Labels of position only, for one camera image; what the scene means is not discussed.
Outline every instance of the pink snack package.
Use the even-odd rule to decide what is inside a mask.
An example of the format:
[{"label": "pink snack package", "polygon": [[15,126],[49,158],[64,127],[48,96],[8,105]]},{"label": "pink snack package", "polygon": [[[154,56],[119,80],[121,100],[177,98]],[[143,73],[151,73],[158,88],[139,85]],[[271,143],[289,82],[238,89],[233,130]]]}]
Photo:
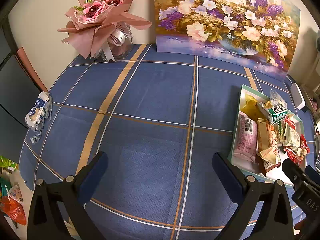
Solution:
[{"label": "pink snack package", "polygon": [[233,155],[255,162],[257,152],[257,123],[239,111],[239,135]]}]

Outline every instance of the blue and white wrapper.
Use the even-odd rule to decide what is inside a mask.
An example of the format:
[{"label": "blue and white wrapper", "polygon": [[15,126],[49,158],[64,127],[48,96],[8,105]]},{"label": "blue and white wrapper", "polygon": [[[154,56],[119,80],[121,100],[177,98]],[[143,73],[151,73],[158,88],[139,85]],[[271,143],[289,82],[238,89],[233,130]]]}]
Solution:
[{"label": "blue and white wrapper", "polygon": [[34,106],[27,113],[25,121],[36,134],[30,138],[32,144],[38,142],[43,131],[44,120],[51,119],[52,97],[49,93],[41,92]]}]

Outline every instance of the floral painting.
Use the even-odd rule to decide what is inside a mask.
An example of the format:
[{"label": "floral painting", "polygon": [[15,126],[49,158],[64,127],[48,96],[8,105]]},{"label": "floral painting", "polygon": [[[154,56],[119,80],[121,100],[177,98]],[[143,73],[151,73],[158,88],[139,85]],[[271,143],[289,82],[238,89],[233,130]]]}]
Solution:
[{"label": "floral painting", "polygon": [[289,0],[155,0],[157,50],[216,58],[283,80],[300,10]]}]

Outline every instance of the dark panel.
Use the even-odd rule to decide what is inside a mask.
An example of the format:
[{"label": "dark panel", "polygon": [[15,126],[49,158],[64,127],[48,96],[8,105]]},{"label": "dark panel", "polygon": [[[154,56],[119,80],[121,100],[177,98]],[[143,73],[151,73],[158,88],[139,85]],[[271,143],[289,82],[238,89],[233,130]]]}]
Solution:
[{"label": "dark panel", "polygon": [[0,29],[0,63],[11,52],[10,47],[4,37],[3,30]]},{"label": "dark panel", "polygon": [[40,91],[12,56],[0,70],[0,104],[25,125],[25,116]]},{"label": "dark panel", "polygon": [[27,129],[14,120],[4,109],[0,107],[0,149],[1,155],[19,163],[20,150]]}]

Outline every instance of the red plastic bag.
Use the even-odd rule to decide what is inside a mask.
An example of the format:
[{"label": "red plastic bag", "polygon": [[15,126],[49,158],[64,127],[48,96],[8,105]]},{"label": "red plastic bag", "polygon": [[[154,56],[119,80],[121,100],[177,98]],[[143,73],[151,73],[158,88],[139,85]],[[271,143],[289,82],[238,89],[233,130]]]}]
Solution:
[{"label": "red plastic bag", "polygon": [[16,221],[17,223],[24,226],[27,224],[23,206],[14,199],[9,198],[8,196],[2,197],[2,201],[0,203],[0,210],[3,213],[6,213],[11,219]]}]

